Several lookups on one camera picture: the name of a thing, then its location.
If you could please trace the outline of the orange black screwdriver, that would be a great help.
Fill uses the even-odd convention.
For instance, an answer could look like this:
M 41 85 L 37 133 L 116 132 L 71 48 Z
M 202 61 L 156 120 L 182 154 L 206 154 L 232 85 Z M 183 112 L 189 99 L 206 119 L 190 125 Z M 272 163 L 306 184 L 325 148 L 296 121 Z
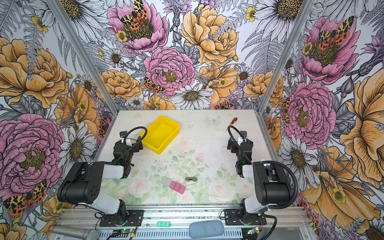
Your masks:
M 234 125 L 234 123 L 235 123 L 237 120 L 238 120 L 238 118 L 237 118 L 237 117 L 233 118 L 233 120 L 231 121 L 230 125 L 231 125 L 231 126 L 233 126 L 233 125 Z

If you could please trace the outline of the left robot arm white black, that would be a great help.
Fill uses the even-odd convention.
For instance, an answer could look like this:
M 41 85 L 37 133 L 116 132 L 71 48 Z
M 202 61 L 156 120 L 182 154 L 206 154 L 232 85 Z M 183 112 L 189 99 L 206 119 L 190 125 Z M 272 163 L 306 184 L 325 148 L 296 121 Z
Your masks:
M 147 136 L 145 127 L 136 127 L 128 132 L 113 148 L 114 159 L 110 162 L 75 163 L 57 192 L 59 202 L 87 206 L 98 211 L 102 219 L 122 225 L 129 220 L 126 204 L 101 190 L 103 180 L 126 179 L 134 164 L 134 153 L 142 150 L 143 139 Z

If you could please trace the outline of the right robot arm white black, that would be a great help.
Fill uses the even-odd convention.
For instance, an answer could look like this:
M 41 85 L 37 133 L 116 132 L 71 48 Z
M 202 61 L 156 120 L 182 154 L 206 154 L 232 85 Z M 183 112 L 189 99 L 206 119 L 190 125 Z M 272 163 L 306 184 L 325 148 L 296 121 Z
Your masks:
M 227 149 L 235 154 L 236 173 L 239 177 L 253 181 L 255 193 L 243 197 L 240 209 L 232 217 L 243 225 L 262 224 L 265 212 L 290 207 L 299 194 L 299 183 L 293 171 L 278 161 L 252 161 L 254 143 L 245 131 L 228 126 Z

